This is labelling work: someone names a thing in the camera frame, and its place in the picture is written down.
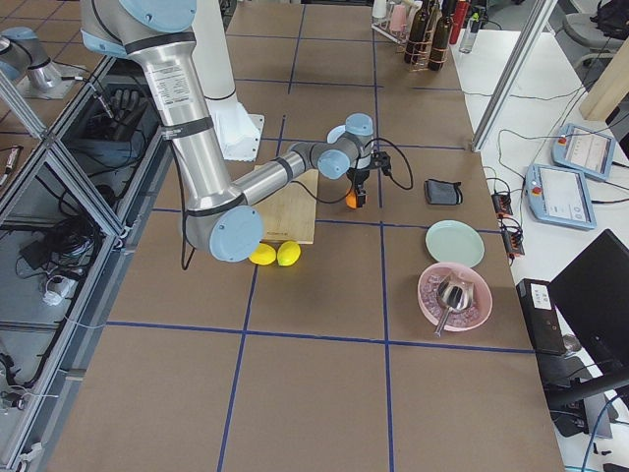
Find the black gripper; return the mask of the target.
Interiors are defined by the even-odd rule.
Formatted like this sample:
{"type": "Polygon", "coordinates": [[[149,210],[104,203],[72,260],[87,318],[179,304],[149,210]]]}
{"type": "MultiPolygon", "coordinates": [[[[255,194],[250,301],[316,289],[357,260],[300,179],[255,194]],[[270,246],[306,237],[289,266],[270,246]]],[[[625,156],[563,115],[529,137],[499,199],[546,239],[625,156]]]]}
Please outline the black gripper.
{"type": "Polygon", "coordinates": [[[350,168],[346,172],[346,177],[350,180],[350,188],[346,198],[356,198],[356,207],[363,207],[367,201],[367,191],[364,188],[365,182],[369,179],[371,170],[365,168],[350,168]]]}

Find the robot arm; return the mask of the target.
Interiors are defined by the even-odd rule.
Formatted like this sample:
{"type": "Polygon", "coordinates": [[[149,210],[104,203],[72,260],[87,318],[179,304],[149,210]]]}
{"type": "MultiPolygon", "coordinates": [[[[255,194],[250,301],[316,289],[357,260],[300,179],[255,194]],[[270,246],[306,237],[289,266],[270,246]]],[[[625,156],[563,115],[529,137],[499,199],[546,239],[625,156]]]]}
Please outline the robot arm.
{"type": "Polygon", "coordinates": [[[329,143],[297,143],[288,152],[234,180],[218,132],[235,123],[214,122],[204,86],[223,98],[235,92],[224,24],[215,1],[84,1],[87,49],[131,60],[143,69],[171,142],[189,197],[183,202],[183,241],[234,263],[247,259],[264,234],[255,205],[296,177],[317,169],[338,179],[368,166],[372,118],[350,115],[329,143]]]}
{"type": "Polygon", "coordinates": [[[62,99],[74,82],[62,79],[36,33],[27,27],[1,31],[1,71],[27,98],[62,99]]]}

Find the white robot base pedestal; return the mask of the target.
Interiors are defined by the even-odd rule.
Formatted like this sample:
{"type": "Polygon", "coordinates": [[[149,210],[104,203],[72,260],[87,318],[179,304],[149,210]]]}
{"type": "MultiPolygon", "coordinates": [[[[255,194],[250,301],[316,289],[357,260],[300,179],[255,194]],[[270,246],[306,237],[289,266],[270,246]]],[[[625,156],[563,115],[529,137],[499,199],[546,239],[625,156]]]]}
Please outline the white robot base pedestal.
{"type": "Polygon", "coordinates": [[[237,96],[217,0],[197,3],[193,31],[197,41],[193,61],[223,156],[227,160],[253,161],[264,117],[249,114],[237,96]]]}

